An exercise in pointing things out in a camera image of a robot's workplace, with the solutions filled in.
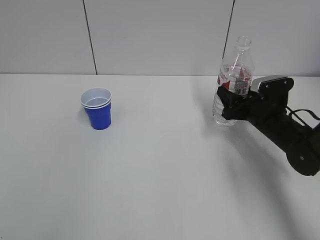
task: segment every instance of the black robotic arm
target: black robotic arm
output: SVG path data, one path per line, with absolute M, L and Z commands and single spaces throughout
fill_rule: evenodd
M 320 124 L 308 126 L 297 111 L 307 111 L 320 120 L 312 111 L 292 111 L 288 104 L 294 80 L 287 76 L 267 76 L 252 81 L 248 95 L 243 97 L 228 91 L 223 86 L 217 90 L 227 120 L 246 120 L 282 149 L 291 166 L 300 174 L 314 176 L 320 170 Z M 295 115 L 304 125 L 292 118 Z

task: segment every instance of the white cup rim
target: white cup rim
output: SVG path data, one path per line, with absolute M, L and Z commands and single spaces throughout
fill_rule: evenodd
M 85 108 L 85 109 L 102 109 L 106 106 L 108 106 L 109 104 L 111 104 L 111 99 L 109 101 L 107 101 L 106 103 L 104 103 L 104 105 L 100 105 L 100 106 L 85 106 L 81 103 L 81 105 Z
M 87 103 L 89 101 L 91 101 L 92 99 L 94 99 L 94 97 L 91 97 L 90 99 L 87 99 L 86 102 L 83 102 L 83 98 L 86 97 L 86 94 L 88 94 L 89 92 L 92 92 L 92 91 L 97 91 L 97 90 L 102 90 L 104 92 L 106 92 L 109 96 L 106 98 L 106 97 L 100 97 L 102 99 L 105 99 L 106 101 L 104 103 L 101 103 L 101 104 L 98 104 L 98 105 L 88 105 Z M 111 92 L 106 89 L 106 88 L 102 88 L 102 87 L 95 87 L 95 88 L 90 88 L 88 89 L 87 91 L 85 91 L 81 97 L 80 97 L 80 103 L 83 107 L 87 108 L 87 109 L 97 109 L 97 108 L 100 108 L 100 107 L 104 107 L 106 105 L 108 105 L 110 102 L 111 102 L 111 99 L 112 99 L 112 94 Z

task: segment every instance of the white table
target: white table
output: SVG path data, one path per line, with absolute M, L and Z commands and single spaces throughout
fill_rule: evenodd
M 216 79 L 0 75 L 0 237 L 319 239 L 320 174 L 248 122 L 217 127 Z M 320 78 L 294 80 L 289 106 L 320 114 Z M 80 106 L 93 87 L 112 92 L 106 130 Z

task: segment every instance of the white wall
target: white wall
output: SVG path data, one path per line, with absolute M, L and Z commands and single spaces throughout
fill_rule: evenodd
M 1 0 L 0 72 L 94 74 L 81 0 Z
M 256 76 L 320 76 L 319 9 L 319 0 L 236 0 L 226 51 L 248 35 Z
M 99 74 L 218 74 L 233 0 L 85 3 Z M 319 9 L 235 0 L 226 52 L 248 35 L 256 76 L 319 76 Z M 83 1 L 1 0 L 0 72 L 95 74 Z
M 87 0 L 97 71 L 216 75 L 231 7 L 231 0 Z

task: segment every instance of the plastic cup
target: plastic cup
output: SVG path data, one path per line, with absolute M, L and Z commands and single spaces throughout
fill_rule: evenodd
M 94 129 L 102 130 L 110 126 L 111 98 L 111 92 L 104 88 L 92 88 L 82 94 L 81 105 Z

